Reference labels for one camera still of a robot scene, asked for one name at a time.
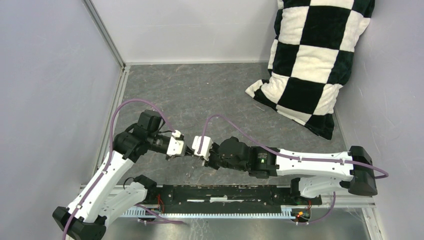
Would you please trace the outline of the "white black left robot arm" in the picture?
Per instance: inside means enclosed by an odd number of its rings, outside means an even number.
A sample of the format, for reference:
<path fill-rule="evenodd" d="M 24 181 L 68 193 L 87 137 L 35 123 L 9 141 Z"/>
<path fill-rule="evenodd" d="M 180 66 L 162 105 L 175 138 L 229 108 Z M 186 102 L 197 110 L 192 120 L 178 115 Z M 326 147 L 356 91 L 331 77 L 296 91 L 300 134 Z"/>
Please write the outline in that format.
<path fill-rule="evenodd" d="M 157 190 L 146 177 L 135 180 L 113 198 L 108 198 L 121 177 L 147 153 L 153 151 L 166 159 L 190 156 L 184 135 L 179 131 L 171 136 L 160 130 L 164 118 L 154 110 L 143 111 L 136 123 L 117 134 L 105 161 L 84 190 L 66 207 L 58 206 L 52 216 L 63 231 L 63 237 L 74 240 L 100 240 L 107 228 L 134 205 L 153 203 Z"/>

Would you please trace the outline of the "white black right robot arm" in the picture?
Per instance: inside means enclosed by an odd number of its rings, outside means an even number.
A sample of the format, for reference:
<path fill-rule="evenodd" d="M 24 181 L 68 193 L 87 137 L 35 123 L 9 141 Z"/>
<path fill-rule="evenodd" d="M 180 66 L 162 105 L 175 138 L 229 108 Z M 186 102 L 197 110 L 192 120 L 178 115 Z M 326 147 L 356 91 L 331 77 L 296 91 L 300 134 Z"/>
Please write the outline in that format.
<path fill-rule="evenodd" d="M 248 146 L 233 136 L 221 144 L 196 136 L 192 147 L 204 166 L 216 170 L 247 172 L 258 179 L 295 175 L 288 191 L 295 204 L 341 189 L 356 196 L 378 194 L 372 158 L 361 146 L 336 153 L 306 153 Z"/>

